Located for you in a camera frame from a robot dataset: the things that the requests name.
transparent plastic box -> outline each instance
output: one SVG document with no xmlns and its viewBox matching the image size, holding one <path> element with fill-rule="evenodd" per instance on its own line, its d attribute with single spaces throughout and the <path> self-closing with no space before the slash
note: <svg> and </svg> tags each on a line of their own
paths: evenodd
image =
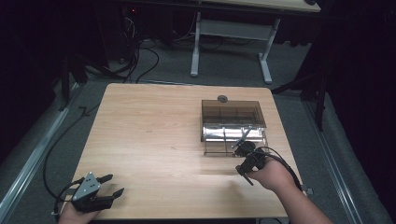
<svg viewBox="0 0 396 224">
<path fill-rule="evenodd" d="M 233 155 L 233 145 L 251 129 L 247 141 L 266 147 L 265 121 L 257 101 L 202 101 L 204 155 Z"/>
</svg>

human arm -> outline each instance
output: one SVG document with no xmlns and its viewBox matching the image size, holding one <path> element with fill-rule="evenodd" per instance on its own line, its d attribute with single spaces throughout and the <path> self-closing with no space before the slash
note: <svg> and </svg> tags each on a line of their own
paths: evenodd
<svg viewBox="0 0 396 224">
<path fill-rule="evenodd" d="M 59 218 L 59 224 L 87 224 L 93 220 L 101 211 L 81 213 L 71 203 L 66 203 Z"/>
<path fill-rule="evenodd" d="M 278 161 L 267 158 L 265 166 L 259 171 L 247 174 L 266 189 L 272 190 L 283 204 L 290 222 L 332 223 L 294 184 L 289 171 Z"/>
</svg>

metal rail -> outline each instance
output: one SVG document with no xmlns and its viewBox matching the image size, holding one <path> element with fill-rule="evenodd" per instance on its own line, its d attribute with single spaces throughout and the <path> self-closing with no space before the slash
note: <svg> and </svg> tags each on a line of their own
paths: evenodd
<svg viewBox="0 0 396 224">
<path fill-rule="evenodd" d="M 325 135 L 318 129 L 318 125 L 314 120 L 315 112 L 312 105 L 308 102 L 303 102 L 303 106 L 305 108 L 305 111 L 309 114 L 308 117 L 310 119 L 310 122 L 318 135 L 319 142 L 322 145 L 322 155 L 326 161 L 327 168 L 329 169 L 330 176 L 332 177 L 332 181 L 334 182 L 334 186 L 337 190 L 338 196 L 340 197 L 341 203 L 346 210 L 346 215 L 349 219 L 349 222 L 363 223 L 358 208 L 356 207 L 352 195 L 349 191 L 349 187 L 347 186 L 347 183 L 345 182 L 340 170 L 338 169 L 337 162 L 332 155 L 332 151 L 327 143 Z"/>
<path fill-rule="evenodd" d="M 27 160 L 27 162 L 22 167 L 17 178 L 14 180 L 11 188 L 4 197 L 3 201 L 0 203 L 0 223 L 7 223 L 10 219 L 14 209 L 17 207 L 23 193 L 26 191 L 36 171 L 38 170 L 41 162 L 46 157 L 47 151 L 49 149 L 49 143 L 52 136 L 55 135 L 56 131 L 62 125 L 64 118 L 69 112 L 69 106 L 77 98 L 78 94 L 81 92 L 82 87 L 77 83 L 72 88 L 72 98 L 70 104 L 59 113 L 52 126 L 49 128 L 44 137 L 35 146 L 35 150 Z"/>
</svg>

hand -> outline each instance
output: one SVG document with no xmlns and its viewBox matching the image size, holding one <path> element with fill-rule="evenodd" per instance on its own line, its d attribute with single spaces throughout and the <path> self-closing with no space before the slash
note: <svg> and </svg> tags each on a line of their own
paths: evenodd
<svg viewBox="0 0 396 224">
<path fill-rule="evenodd" d="M 249 172 L 247 176 L 259 181 L 263 187 L 272 191 L 295 187 L 289 171 L 279 161 L 269 157 L 265 159 L 264 168 Z"/>
<path fill-rule="evenodd" d="M 76 210 L 71 203 L 67 203 L 59 219 L 60 224 L 87 224 L 93 220 L 101 211 L 82 213 Z"/>
</svg>

table surface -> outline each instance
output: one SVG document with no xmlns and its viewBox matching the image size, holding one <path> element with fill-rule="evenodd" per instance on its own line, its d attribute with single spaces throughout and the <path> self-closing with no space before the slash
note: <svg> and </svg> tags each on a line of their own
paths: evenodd
<svg viewBox="0 0 396 224">
<path fill-rule="evenodd" d="M 245 7 L 265 7 L 302 12 L 320 12 L 318 4 L 308 5 L 304 0 L 202 0 L 220 4 L 241 5 Z"/>
<path fill-rule="evenodd" d="M 74 179 L 113 174 L 100 195 L 125 188 L 98 219 L 286 217 L 275 194 L 235 166 L 244 158 L 204 156 L 202 100 L 259 101 L 269 147 L 300 177 L 265 88 L 110 84 Z"/>
</svg>

